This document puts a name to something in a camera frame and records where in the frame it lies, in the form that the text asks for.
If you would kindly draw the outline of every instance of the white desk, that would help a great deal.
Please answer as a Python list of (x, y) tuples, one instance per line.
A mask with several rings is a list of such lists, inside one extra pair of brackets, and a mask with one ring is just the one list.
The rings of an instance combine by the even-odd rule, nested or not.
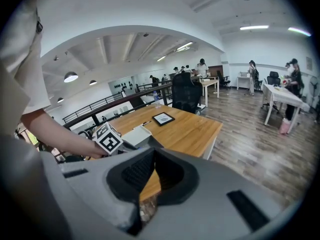
[(250, 77), (247, 77), (247, 76), (238, 76), (236, 78), (236, 89), (239, 90), (239, 79), (247, 79), (250, 83)]
[(219, 98), (219, 80), (201, 81), (204, 88), (205, 106), (208, 107), (208, 86), (217, 84), (216, 97)]
[(265, 83), (264, 83), (264, 86), (265, 86), (265, 88), (263, 88), (262, 107), (261, 108), (264, 107), (265, 99), (268, 100), (269, 105), (270, 105), (268, 114), (267, 114), (265, 122), (264, 122), (265, 126), (268, 124), (269, 117), (270, 117), (274, 102), (281, 103), (280, 109), (281, 109), (283, 103), (296, 107), (294, 115), (293, 115), (293, 119), (291, 121), (290, 128), (287, 132), (289, 134), (291, 132), (294, 124), (297, 121), (299, 110), (303, 104), (303, 101), (285, 88), (283, 88), (281, 90), (277, 90), (272, 85), (265, 84)]

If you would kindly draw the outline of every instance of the fluorescent light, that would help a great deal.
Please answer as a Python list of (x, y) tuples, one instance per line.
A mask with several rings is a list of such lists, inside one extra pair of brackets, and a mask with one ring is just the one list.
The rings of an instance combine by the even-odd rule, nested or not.
[(160, 59), (157, 60), (157, 62), (163, 60), (166, 56), (161, 57)]
[(262, 25), (262, 26), (243, 26), (240, 27), (240, 30), (261, 30), (261, 29), (267, 29), (269, 28), (268, 25)]
[(306, 36), (308, 36), (308, 37), (311, 36), (311, 34), (310, 34), (309, 32), (303, 31), (303, 30), (298, 29), (298, 28), (289, 27), (288, 30), (294, 31), (294, 32), (298, 32), (298, 33), (301, 33), (301, 34), (304, 34), (304, 35), (306, 35)]
[(182, 51), (186, 51), (186, 50), (189, 50), (189, 49), (190, 49), (190, 47), (185, 47), (185, 48), (182, 48), (180, 50), (177, 50), (177, 52), (182, 52)]
[(192, 45), (192, 44), (193, 44), (193, 42), (188, 42), (187, 44), (179, 47), (177, 50), (179, 51), (180, 49), (182, 49), (182, 48), (184, 48), (184, 47), (186, 47), (186, 46)]

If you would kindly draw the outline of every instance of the white shirt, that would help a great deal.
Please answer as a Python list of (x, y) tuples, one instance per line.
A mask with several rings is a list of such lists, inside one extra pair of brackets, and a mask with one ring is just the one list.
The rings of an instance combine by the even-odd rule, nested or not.
[(40, 63), (37, 0), (24, 0), (0, 36), (0, 133), (12, 135), (22, 114), (51, 105)]
[(208, 67), (206, 64), (203, 64), (203, 65), (200, 65), (200, 63), (198, 63), (194, 69), (196, 71), (198, 71), (202, 77), (206, 78), (207, 77), (207, 70), (208, 70)]
[(294, 69), (290, 66), (290, 67), (287, 69), (288, 76), (291, 76), (291, 74), (292, 74), (293, 71), (294, 71)]
[(42, 34), (36, 31), (37, 22), (37, 0), (24, 0), (0, 37), (0, 62), (30, 98), (23, 114), (51, 105), (40, 63)]

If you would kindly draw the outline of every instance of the person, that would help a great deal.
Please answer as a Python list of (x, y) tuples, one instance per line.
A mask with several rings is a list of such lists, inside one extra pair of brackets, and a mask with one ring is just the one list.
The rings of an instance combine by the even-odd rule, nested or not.
[[(14, 103), (1, 108), (3, 115), (20, 120), (47, 146), (74, 155), (100, 158), (107, 153), (92, 140), (85, 139), (58, 124), (44, 108), (51, 105), (40, 62), (42, 30), (37, 0), (24, 0), (11, 15), (0, 36), (0, 79), (10, 90)], [(1, 118), (1, 133), (12, 135), (12, 126)]]
[(189, 68), (189, 65), (185, 66), (185, 72), (189, 72), (190, 74), (192, 74), (192, 70)]
[(208, 67), (207, 67), (207, 65), (205, 63), (205, 59), (204, 58), (200, 59), (200, 63), (198, 63), (195, 66), (194, 69), (197, 71), (197, 76), (200, 76), (200, 77), (203, 77), (203, 78), (207, 77)]
[(287, 76), (291, 76), (291, 74), (292, 74), (292, 72), (293, 72), (294, 70), (291, 68), (290, 63), (287, 62), (287, 63), (285, 64), (285, 67), (286, 67), (286, 70), (287, 70)]
[(164, 75), (163, 75), (163, 77), (162, 77), (161, 81), (162, 81), (162, 82), (164, 82), (164, 81), (168, 81), (168, 77), (167, 77), (167, 75), (166, 75), (166, 74), (164, 74)]
[(174, 70), (174, 72), (175, 72), (175, 74), (174, 74), (174, 75), (179, 74), (179, 69), (178, 69), (178, 67), (177, 67), (177, 66), (175, 66), (173, 70)]
[[(158, 82), (160, 82), (159, 78), (154, 77), (152, 74), (150, 75), (149, 78), (152, 79), (152, 87), (157, 87), (157, 86), (159, 86), (159, 84), (158, 84)], [(157, 90), (156, 93), (157, 93), (158, 95), (160, 95), (161, 92), (160, 92), (160, 90)]]
[(249, 62), (249, 74), (250, 74), (250, 82), (249, 82), (249, 94), (254, 96), (255, 95), (255, 70), (256, 68), (256, 63), (253, 60), (250, 60)]
[[(293, 66), (293, 72), (290, 75), (290, 81), (286, 88), (296, 96), (300, 96), (300, 89), (303, 88), (304, 83), (302, 82), (302, 76), (300, 72), (300, 67), (298, 65), (298, 60), (293, 58), (290, 62)], [(295, 112), (295, 107), (292, 105), (286, 105), (285, 117), (291, 121)]]

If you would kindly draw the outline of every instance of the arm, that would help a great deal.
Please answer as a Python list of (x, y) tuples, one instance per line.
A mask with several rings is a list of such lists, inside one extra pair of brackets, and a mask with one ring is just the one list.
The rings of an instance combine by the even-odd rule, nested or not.
[(45, 144), (75, 155), (100, 158), (105, 151), (92, 140), (81, 137), (54, 121), (43, 109), (24, 114), (24, 126)]

